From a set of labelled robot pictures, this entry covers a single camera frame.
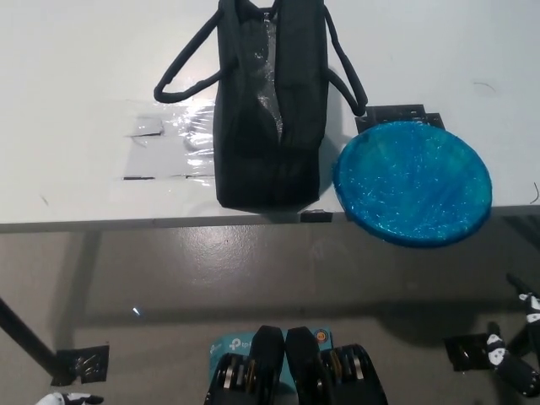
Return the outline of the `robot right hand white black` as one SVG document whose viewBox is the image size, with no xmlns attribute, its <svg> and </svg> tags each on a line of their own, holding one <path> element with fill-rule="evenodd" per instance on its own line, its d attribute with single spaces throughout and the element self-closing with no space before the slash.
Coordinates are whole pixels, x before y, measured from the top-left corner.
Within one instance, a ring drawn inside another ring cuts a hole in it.
<svg viewBox="0 0 540 405">
<path fill-rule="evenodd" d="M 486 340 L 491 370 L 506 384 L 524 397 L 539 397 L 539 370 L 523 357 L 534 353 L 539 360 L 539 294 L 517 276 L 508 273 L 512 285 L 523 304 L 525 326 L 509 343 L 502 338 L 499 326 L 490 322 Z"/>
</svg>

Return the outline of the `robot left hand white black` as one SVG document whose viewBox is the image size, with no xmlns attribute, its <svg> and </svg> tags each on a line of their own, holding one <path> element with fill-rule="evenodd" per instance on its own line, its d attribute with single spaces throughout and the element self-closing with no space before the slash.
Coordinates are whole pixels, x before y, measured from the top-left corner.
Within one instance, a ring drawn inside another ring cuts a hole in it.
<svg viewBox="0 0 540 405">
<path fill-rule="evenodd" d="M 103 402 L 103 397 L 88 393 L 55 391 L 45 395 L 35 405 L 97 405 Z"/>
</svg>

